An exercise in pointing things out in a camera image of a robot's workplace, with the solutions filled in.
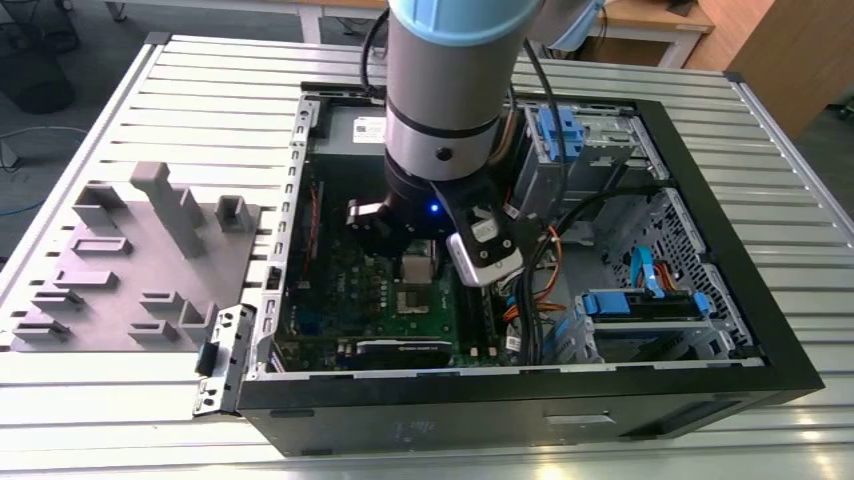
white label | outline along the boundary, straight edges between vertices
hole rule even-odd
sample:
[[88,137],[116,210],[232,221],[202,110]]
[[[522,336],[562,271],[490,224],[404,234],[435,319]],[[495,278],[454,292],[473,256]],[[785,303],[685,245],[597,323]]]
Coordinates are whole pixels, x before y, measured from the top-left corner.
[[522,339],[519,337],[507,337],[505,347],[511,352],[518,352],[519,350],[522,350]]
[[505,348],[511,352],[522,350],[522,339],[519,338],[519,334],[517,333],[517,329],[513,328],[513,325],[507,325],[507,340],[505,342]]
[[386,141],[386,117],[359,117],[352,121],[352,143]]

metal table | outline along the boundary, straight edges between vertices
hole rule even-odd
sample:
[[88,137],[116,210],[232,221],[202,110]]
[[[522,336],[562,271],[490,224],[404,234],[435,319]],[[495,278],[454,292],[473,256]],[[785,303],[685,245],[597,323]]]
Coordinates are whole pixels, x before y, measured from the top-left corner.
[[[115,477],[198,469],[242,478],[695,479],[854,472],[854,228],[750,90],[711,72],[545,64],[559,93],[647,98],[670,112],[827,389],[670,441],[283,459],[248,423],[191,421],[195,354],[0,353],[0,472]],[[46,280],[87,181],[140,196],[134,162],[168,161],[199,202],[228,192],[274,206],[302,81],[356,82],[358,51],[174,36],[147,44],[0,273],[0,340]],[[382,82],[384,69],[370,69]],[[519,61],[519,90],[539,89]],[[272,212],[260,228],[274,228]],[[259,235],[255,251],[267,253]],[[247,281],[263,279],[252,262]],[[244,301],[259,298],[244,291]],[[183,472],[183,477],[192,473]]]

label sticker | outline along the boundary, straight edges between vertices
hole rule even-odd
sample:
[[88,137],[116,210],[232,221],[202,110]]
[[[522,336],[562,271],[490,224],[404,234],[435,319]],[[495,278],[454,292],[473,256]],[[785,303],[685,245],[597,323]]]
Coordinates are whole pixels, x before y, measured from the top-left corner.
[[509,203],[505,204],[505,213],[510,216],[510,218],[513,218],[514,220],[517,218],[519,218],[519,210],[517,209],[517,207],[514,207],[513,205],[510,205]]
[[352,121],[352,143],[386,141],[386,117],[359,117]]
[[507,325],[507,341],[505,342],[505,348],[511,352],[522,350],[522,339],[517,333],[517,329],[511,325]]

screw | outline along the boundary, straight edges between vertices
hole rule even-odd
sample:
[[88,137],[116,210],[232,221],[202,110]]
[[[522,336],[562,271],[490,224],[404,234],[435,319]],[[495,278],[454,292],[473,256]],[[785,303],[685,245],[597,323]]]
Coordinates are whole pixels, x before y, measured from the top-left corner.
[[447,162],[453,156],[454,156],[454,150],[451,150],[450,148],[442,147],[436,150],[436,158],[440,161]]

motherboard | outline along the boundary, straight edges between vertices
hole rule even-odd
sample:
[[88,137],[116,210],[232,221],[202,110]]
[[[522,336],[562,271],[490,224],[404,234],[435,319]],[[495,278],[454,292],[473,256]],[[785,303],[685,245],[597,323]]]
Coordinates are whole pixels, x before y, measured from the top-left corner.
[[307,207],[276,330],[286,370],[499,365],[491,294],[462,285],[442,245],[419,240],[399,258],[367,256],[340,202],[319,191],[314,203],[328,208]]

